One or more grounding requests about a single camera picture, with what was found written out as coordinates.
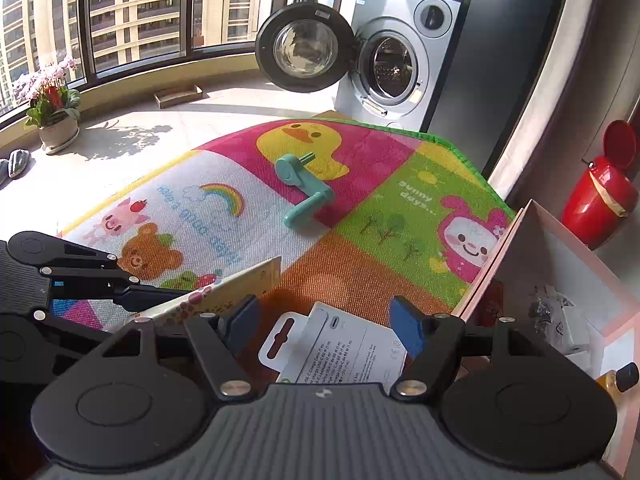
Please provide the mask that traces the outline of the orange patterned card box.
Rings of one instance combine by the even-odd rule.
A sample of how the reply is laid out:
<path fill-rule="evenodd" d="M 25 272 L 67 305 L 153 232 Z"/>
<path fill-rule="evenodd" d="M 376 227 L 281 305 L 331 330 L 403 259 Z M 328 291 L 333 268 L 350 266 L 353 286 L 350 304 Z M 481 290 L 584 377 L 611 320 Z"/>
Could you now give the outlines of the orange patterned card box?
<path fill-rule="evenodd" d="M 182 325 L 201 313 L 226 314 L 245 296 L 260 297 L 273 290 L 281 279 L 282 257 L 277 256 L 205 285 L 158 306 L 130 314 L 126 323 L 148 318 L 157 326 Z"/>

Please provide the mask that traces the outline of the white packaged charger box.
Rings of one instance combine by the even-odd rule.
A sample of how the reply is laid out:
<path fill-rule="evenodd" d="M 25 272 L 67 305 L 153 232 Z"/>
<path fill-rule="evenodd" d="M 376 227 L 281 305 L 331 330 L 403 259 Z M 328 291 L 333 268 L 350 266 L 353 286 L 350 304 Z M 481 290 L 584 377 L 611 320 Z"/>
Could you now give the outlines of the white packaged charger box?
<path fill-rule="evenodd" d="M 407 351 L 388 327 L 316 302 L 307 315 L 278 318 L 258 352 L 263 366 L 288 384 L 360 384 L 388 390 Z"/>

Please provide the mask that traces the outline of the amber oil glass bottle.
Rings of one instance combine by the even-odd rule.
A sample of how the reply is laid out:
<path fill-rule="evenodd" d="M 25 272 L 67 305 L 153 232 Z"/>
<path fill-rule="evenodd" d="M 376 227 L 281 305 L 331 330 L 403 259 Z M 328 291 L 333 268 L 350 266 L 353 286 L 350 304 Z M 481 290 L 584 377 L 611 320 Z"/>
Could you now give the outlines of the amber oil glass bottle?
<path fill-rule="evenodd" d="M 638 382 L 639 369 L 635 362 L 629 362 L 619 370 L 609 370 L 597 379 L 597 383 L 611 396 L 620 396 Z"/>

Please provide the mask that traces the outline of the teal hand crank tool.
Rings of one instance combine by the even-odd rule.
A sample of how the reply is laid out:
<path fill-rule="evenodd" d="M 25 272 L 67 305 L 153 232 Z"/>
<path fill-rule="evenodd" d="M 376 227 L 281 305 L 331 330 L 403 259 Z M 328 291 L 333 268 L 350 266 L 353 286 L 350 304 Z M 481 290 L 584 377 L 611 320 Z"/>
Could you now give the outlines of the teal hand crank tool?
<path fill-rule="evenodd" d="M 289 229 L 300 228 L 320 209 L 329 206 L 335 200 L 332 188 L 306 168 L 315 159 L 314 152 L 300 157 L 285 154 L 274 163 L 274 171 L 280 181 L 297 188 L 305 195 L 305 198 L 284 216 L 284 225 Z"/>

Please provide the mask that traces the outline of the white adapter inside box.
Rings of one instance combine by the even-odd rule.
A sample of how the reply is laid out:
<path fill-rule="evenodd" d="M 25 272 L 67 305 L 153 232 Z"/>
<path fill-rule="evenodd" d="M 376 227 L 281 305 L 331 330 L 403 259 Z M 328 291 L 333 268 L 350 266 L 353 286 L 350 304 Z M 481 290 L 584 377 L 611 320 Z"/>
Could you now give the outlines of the white adapter inside box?
<path fill-rule="evenodd" d="M 551 285 L 535 286 L 528 316 L 536 333 L 565 354 L 587 351 L 590 335 L 582 310 Z"/>

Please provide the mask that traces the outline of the pink open gift box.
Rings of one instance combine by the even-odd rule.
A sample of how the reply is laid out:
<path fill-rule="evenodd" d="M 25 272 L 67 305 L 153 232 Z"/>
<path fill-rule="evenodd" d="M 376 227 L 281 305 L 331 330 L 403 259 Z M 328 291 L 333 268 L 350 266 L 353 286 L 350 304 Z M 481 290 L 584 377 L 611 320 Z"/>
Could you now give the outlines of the pink open gift box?
<path fill-rule="evenodd" d="M 484 367 L 436 398 L 447 470 L 481 479 L 616 479 L 639 415 L 639 306 L 529 203 L 436 334 Z"/>

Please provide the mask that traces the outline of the grey slipper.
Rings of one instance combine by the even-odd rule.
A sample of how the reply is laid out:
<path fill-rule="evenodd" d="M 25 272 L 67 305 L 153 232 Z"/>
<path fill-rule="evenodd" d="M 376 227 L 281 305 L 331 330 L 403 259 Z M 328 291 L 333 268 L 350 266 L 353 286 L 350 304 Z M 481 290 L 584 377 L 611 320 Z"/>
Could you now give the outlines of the grey slipper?
<path fill-rule="evenodd" d="M 24 148 L 18 148 L 9 154 L 9 178 L 16 179 L 21 177 L 22 173 L 28 168 L 31 159 L 32 156 L 30 156 L 30 151 L 24 150 Z"/>

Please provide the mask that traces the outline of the colourful cartoon play mat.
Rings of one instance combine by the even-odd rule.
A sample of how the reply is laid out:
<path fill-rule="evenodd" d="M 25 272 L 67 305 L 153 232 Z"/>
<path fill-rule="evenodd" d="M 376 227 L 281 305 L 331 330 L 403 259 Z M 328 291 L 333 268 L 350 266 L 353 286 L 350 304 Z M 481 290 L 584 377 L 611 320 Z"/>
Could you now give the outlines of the colourful cartoon play mat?
<path fill-rule="evenodd" d="M 513 211 L 452 144 L 320 117 L 211 140 L 123 188 L 62 231 L 145 284 L 213 288 L 270 261 L 247 291 L 267 318 L 317 301 L 386 323 L 391 296 L 451 311 Z"/>

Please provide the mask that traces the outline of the potted pink flower plant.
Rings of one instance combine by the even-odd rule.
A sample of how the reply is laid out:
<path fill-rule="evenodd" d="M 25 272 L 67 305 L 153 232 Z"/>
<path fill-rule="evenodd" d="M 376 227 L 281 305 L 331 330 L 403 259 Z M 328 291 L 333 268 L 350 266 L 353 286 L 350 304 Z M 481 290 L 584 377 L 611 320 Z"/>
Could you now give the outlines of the potted pink flower plant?
<path fill-rule="evenodd" d="M 14 98 L 28 103 L 25 125 L 38 129 L 47 155 L 65 150 L 80 133 L 80 93 L 66 80 L 66 73 L 75 68 L 76 61 L 68 54 L 60 62 L 21 75 L 13 84 Z"/>

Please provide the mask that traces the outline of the red pedal trash bin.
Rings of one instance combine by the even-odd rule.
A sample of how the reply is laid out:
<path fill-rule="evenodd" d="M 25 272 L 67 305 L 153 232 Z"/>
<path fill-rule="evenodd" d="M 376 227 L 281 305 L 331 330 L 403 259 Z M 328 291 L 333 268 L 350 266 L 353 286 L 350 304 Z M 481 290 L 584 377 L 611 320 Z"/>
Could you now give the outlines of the red pedal trash bin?
<path fill-rule="evenodd" d="M 562 212 L 563 226 L 595 250 L 622 226 L 639 203 L 639 191 L 627 172 L 639 154 L 639 137 L 623 120 L 604 130 L 603 153 L 590 162 Z"/>

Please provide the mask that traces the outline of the round washing machine door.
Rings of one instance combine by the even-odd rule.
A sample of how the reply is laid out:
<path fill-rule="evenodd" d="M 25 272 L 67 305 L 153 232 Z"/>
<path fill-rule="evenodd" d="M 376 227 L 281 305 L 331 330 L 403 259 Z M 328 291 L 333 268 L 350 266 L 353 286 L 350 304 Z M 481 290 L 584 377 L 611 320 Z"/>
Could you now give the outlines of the round washing machine door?
<path fill-rule="evenodd" d="M 309 93 L 329 88 L 349 71 L 355 56 L 352 26 L 320 3 L 301 2 L 277 10 L 260 26 L 255 58 L 277 87 Z"/>

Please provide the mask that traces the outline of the silver front-load washing machine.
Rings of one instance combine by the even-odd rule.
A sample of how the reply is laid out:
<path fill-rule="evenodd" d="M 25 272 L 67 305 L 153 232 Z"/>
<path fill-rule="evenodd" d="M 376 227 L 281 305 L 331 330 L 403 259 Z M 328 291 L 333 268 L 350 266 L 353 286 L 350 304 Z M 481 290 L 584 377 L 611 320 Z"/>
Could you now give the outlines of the silver front-load washing machine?
<path fill-rule="evenodd" d="M 454 57 L 470 0 L 356 0 L 355 51 L 337 112 L 371 125 L 424 131 Z"/>

